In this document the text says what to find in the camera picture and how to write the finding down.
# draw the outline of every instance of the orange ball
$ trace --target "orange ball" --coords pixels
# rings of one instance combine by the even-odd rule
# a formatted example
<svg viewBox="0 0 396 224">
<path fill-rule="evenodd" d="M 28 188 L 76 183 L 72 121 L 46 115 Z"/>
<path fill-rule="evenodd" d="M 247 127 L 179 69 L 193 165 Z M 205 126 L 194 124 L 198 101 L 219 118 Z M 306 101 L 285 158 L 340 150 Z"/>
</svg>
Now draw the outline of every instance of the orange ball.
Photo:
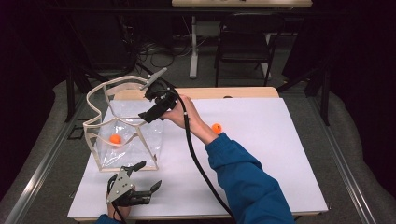
<svg viewBox="0 0 396 224">
<path fill-rule="evenodd" d="M 212 130 L 216 134 L 222 133 L 222 128 L 221 128 L 221 125 L 219 123 L 213 124 L 212 125 Z"/>
<path fill-rule="evenodd" d="M 111 134 L 110 136 L 110 142 L 114 143 L 114 144 L 120 144 L 121 143 L 121 136 L 119 136 L 118 134 L 114 133 Z"/>
</svg>

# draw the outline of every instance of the gray floor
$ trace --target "gray floor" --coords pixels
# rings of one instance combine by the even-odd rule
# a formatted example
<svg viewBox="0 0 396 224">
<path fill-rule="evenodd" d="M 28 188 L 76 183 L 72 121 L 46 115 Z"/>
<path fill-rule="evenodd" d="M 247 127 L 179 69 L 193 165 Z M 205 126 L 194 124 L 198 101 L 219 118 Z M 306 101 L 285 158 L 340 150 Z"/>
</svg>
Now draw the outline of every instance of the gray floor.
<svg viewBox="0 0 396 224">
<path fill-rule="evenodd" d="M 293 38 L 286 36 L 279 41 L 269 86 L 277 87 L 285 81 L 281 72 L 290 52 L 292 40 Z M 177 87 L 213 87 L 215 49 L 210 40 L 206 40 L 199 48 L 198 78 L 189 78 L 189 55 L 176 57 L 168 66 L 164 78 Z M 152 61 L 156 65 L 168 64 L 171 58 L 155 55 Z M 144 64 L 153 71 L 160 69 L 153 66 L 149 58 Z M 260 70 L 255 71 L 252 67 L 224 65 L 221 68 L 221 74 L 243 73 L 252 77 L 261 76 Z M 261 84 L 262 82 L 258 80 L 227 79 L 220 82 L 220 85 L 224 86 L 260 86 Z M 317 99 L 304 97 L 302 93 L 304 86 L 305 83 L 300 83 L 282 92 L 280 96 L 285 99 L 305 153 L 331 210 L 320 216 L 301 217 L 297 223 L 396 223 L 396 201 L 377 184 L 370 169 L 362 161 L 359 134 L 342 101 L 331 94 L 329 109 L 331 126 L 326 127 L 318 117 Z M 76 223 L 67 218 L 67 212 L 90 151 L 84 139 L 68 140 L 67 136 L 74 125 L 80 126 L 82 121 L 79 119 L 86 119 L 89 112 L 82 100 L 74 120 L 64 125 L 63 121 L 66 118 L 64 83 L 59 84 L 54 90 L 57 97 L 49 119 L 22 172 L 0 203 L 1 223 L 7 218 L 9 223 L 14 223 L 15 220 L 20 223 Z M 43 158 L 53 162 L 45 163 L 51 168 L 50 172 L 39 175 L 38 171 L 46 170 L 43 163 L 40 163 Z M 29 198 L 27 186 L 30 180 L 35 179 L 45 181 L 42 185 L 33 186 L 36 187 L 33 188 L 34 194 Z"/>
</svg>

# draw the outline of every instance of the transparent box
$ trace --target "transparent box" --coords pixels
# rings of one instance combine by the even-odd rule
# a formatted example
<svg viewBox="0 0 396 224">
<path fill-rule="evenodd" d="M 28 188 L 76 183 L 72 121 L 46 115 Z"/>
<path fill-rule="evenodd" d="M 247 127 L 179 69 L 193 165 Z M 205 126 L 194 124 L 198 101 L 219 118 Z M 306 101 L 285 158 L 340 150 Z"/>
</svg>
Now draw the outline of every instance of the transparent box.
<svg viewBox="0 0 396 224">
<path fill-rule="evenodd" d="M 142 170 L 158 170 L 163 141 L 163 121 L 151 123 L 138 114 L 155 103 L 140 89 L 147 79 L 119 77 L 102 83 L 87 94 L 93 119 L 83 123 L 87 144 L 100 172 L 117 172 L 121 166 L 146 162 Z"/>
</svg>

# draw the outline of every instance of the white tabletop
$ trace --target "white tabletop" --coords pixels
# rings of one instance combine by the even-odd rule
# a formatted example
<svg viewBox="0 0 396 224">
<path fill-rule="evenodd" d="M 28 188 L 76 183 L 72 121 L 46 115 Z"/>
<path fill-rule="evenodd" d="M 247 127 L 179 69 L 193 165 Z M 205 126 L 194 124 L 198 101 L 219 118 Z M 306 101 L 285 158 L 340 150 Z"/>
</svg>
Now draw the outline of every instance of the white tabletop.
<svg viewBox="0 0 396 224">
<path fill-rule="evenodd" d="M 312 172 L 290 114 L 281 98 L 233 98 L 193 100 L 208 124 L 220 123 L 227 135 L 238 141 L 277 179 L 294 215 L 313 215 L 328 210 Z M 197 157 L 219 195 L 216 173 L 207 162 L 203 144 L 194 136 Z M 226 217 L 191 159 L 185 132 L 172 122 L 164 124 L 159 171 L 131 174 L 138 190 L 162 180 L 149 205 L 132 209 L 133 219 Z M 76 220 L 96 219 L 106 213 L 105 192 L 113 173 L 99 173 L 90 157 L 68 216 Z"/>
<path fill-rule="evenodd" d="M 174 7 L 311 7 L 311 0 L 172 0 Z"/>
</svg>

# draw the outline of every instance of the blue sleeve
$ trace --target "blue sleeve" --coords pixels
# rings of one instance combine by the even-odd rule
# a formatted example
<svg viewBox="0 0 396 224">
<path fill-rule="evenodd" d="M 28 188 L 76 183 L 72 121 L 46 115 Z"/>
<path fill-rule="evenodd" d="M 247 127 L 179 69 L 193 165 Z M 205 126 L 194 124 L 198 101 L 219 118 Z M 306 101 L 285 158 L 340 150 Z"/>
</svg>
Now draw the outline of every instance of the blue sleeve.
<svg viewBox="0 0 396 224">
<path fill-rule="evenodd" d="M 117 220 L 108 217 L 106 214 L 102 214 L 96 220 L 95 224 L 120 224 Z"/>
<path fill-rule="evenodd" d="M 241 145 L 221 133 L 205 149 L 237 223 L 294 223 L 277 181 Z"/>
</svg>

